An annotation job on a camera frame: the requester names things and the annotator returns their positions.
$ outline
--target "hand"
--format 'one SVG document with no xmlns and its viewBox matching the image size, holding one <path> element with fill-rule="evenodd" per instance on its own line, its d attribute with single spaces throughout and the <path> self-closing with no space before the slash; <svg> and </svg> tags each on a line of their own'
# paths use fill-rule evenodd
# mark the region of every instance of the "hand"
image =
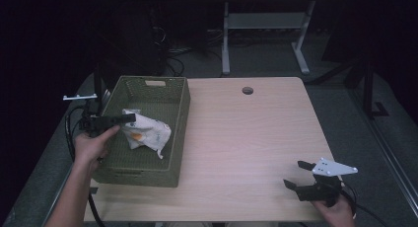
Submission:
<svg viewBox="0 0 418 227">
<path fill-rule="evenodd" d="M 322 214 L 330 226 L 355 226 L 350 202 L 343 195 L 339 195 L 337 202 L 331 207 L 327 207 L 325 201 L 311 201 L 311 204 Z"/>
<path fill-rule="evenodd" d="M 120 129 L 118 125 L 108 129 L 98 137 L 91 138 L 87 133 L 78 135 L 75 139 L 76 157 L 74 166 L 90 167 L 90 174 L 99 166 L 98 158 L 107 155 L 105 143 Z"/>
</svg>

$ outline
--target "green basket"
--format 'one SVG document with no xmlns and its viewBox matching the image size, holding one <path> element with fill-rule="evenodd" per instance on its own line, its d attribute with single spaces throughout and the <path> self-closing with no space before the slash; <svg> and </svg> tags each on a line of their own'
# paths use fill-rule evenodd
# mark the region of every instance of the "green basket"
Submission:
<svg viewBox="0 0 418 227">
<path fill-rule="evenodd" d="M 185 78 L 121 76 L 103 115 L 121 115 L 122 109 L 165 122 L 172 135 L 162 151 L 142 146 L 131 150 L 122 131 L 108 142 L 109 153 L 93 174 L 104 184 L 178 186 L 190 93 Z"/>
</svg>

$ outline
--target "gray floor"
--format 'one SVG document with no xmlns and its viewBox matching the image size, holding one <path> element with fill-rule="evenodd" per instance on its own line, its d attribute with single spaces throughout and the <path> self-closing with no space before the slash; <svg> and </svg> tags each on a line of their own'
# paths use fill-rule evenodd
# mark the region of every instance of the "gray floor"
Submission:
<svg viewBox="0 0 418 227">
<path fill-rule="evenodd" d="M 312 73 L 302 75 L 290 42 L 297 32 L 257 33 L 256 44 L 246 47 L 231 47 L 231 74 L 229 77 L 281 77 L 295 76 L 310 81 L 337 66 L 336 63 L 320 60 L 327 42 L 327 35 L 308 35 L 303 47 L 308 66 Z M 221 55 L 221 47 L 210 50 Z M 219 77 L 222 72 L 221 60 L 214 53 L 206 55 L 190 52 L 178 56 L 184 64 L 183 76 L 187 78 Z M 171 61 L 179 70 L 180 64 Z M 172 76 L 167 70 L 165 76 Z M 418 226 L 418 219 L 410 207 L 404 192 L 398 184 L 384 157 L 381 142 L 376 140 L 370 121 L 359 109 L 356 98 L 361 88 L 354 91 L 345 89 L 343 72 L 320 86 L 307 86 L 314 110 L 337 162 L 359 169 L 359 174 L 345 176 L 344 180 L 356 189 L 358 202 L 373 210 L 388 226 Z M 91 93 L 91 78 L 80 88 L 80 94 Z M 383 103 L 389 116 L 377 117 L 373 125 L 382 132 L 391 151 L 396 156 L 414 187 L 418 182 L 418 128 L 396 101 L 389 86 L 376 76 L 375 101 Z M 5 226 L 40 226 L 54 201 L 70 167 L 63 135 L 63 122 L 51 137 L 44 154 L 39 160 L 27 186 L 22 191 L 9 222 Z M 370 214 L 358 210 L 357 226 L 382 226 Z M 308 226 L 326 226 L 320 223 L 306 223 Z M 85 226 L 97 226 L 86 223 Z M 154 223 L 106 223 L 106 226 L 154 226 Z M 301 226 L 298 223 L 281 223 L 280 226 Z"/>
</svg>

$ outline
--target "wooden table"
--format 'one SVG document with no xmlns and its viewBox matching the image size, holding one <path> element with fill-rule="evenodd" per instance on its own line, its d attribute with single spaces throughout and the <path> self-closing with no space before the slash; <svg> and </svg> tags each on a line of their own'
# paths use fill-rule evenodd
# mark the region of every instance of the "wooden table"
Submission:
<svg viewBox="0 0 418 227">
<path fill-rule="evenodd" d="M 178 188 L 97 184 L 104 221 L 308 221 L 321 217 L 283 179 L 312 185 L 297 161 L 332 160 L 299 78 L 189 79 Z M 251 87 L 245 95 L 243 87 Z M 87 207 L 86 221 L 94 221 Z"/>
</svg>

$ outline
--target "black wire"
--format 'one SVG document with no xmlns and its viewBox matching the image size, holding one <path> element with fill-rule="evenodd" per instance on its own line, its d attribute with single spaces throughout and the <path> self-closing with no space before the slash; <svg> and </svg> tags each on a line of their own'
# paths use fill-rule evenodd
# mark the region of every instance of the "black wire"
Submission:
<svg viewBox="0 0 418 227">
<path fill-rule="evenodd" d="M 77 123 L 73 126 L 73 130 L 71 131 L 71 136 L 74 137 L 74 131 L 77 128 L 77 125 L 80 124 L 81 120 L 78 120 Z"/>
<path fill-rule="evenodd" d="M 357 205 L 357 192 L 355 189 L 353 189 L 350 185 L 348 185 L 346 182 L 342 181 L 342 183 L 347 186 L 347 188 L 353 193 L 353 199 L 354 204 Z"/>
<path fill-rule="evenodd" d="M 82 106 L 78 106 L 73 108 L 66 116 L 65 116 L 65 138 L 67 140 L 68 150 L 70 152 L 71 160 L 74 162 L 76 157 L 74 142 L 73 142 L 73 133 L 71 130 L 71 114 L 76 110 L 82 110 Z"/>
<path fill-rule="evenodd" d="M 302 226 L 304 226 L 304 227 L 308 227 L 308 225 L 306 225 L 306 224 L 304 224 L 304 223 L 302 223 L 302 222 L 298 222 L 298 224 L 300 224 L 300 225 L 302 225 Z"/>
<path fill-rule="evenodd" d="M 207 52 L 210 52 L 210 53 L 212 53 L 213 55 L 215 55 L 219 60 L 221 60 L 222 61 L 222 57 L 220 56 L 220 55 L 218 55 L 218 53 L 216 53 L 216 52 L 214 52 L 214 51 L 212 51 L 212 50 L 209 50 L 209 49 L 207 49 L 206 50 Z"/>
<path fill-rule="evenodd" d="M 388 225 L 382 219 L 380 219 L 374 212 L 372 212 L 368 208 L 366 208 L 366 207 L 364 207 L 363 205 L 360 205 L 360 204 L 356 204 L 356 206 L 359 209 L 362 209 L 363 211 L 365 211 L 368 214 L 372 215 L 376 220 L 378 220 L 382 224 L 382 226 L 388 227 Z"/>
<path fill-rule="evenodd" d="M 372 217 L 374 217 L 376 220 L 378 220 L 382 226 L 387 227 L 388 225 L 382 220 L 380 219 L 374 212 L 372 212 L 371 210 L 369 210 L 368 208 L 366 208 L 363 205 L 360 205 L 357 203 L 357 192 L 355 189 L 353 189 L 350 185 L 348 185 L 346 182 L 343 182 L 344 185 L 353 193 L 353 198 L 354 198 L 354 204 L 356 205 L 356 207 L 358 207 L 359 209 L 362 209 L 363 211 L 367 212 L 368 214 L 370 214 Z"/>
<path fill-rule="evenodd" d="M 101 227 L 105 227 L 104 223 L 99 217 L 98 210 L 96 209 L 95 201 L 93 200 L 91 192 L 89 192 L 89 205 L 90 205 L 90 208 L 92 209 L 92 213 L 93 213 L 93 216 L 95 217 L 96 223 L 98 223 L 98 225 Z"/>
<path fill-rule="evenodd" d="M 183 72 L 184 72 L 184 63 L 182 62 L 182 61 L 180 61 L 180 60 L 178 60 L 177 58 L 174 58 L 174 57 L 168 57 L 167 59 L 170 59 L 170 60 L 174 60 L 174 61 L 176 61 L 176 62 L 178 62 L 180 65 L 181 65 L 181 70 L 180 70 L 180 72 L 177 72 L 177 71 L 175 71 L 174 70 L 174 68 L 168 63 L 168 66 L 169 66 L 169 68 L 172 70 L 172 72 L 173 72 L 173 76 L 174 77 L 181 77 L 182 76 L 182 74 L 183 74 Z"/>
</svg>

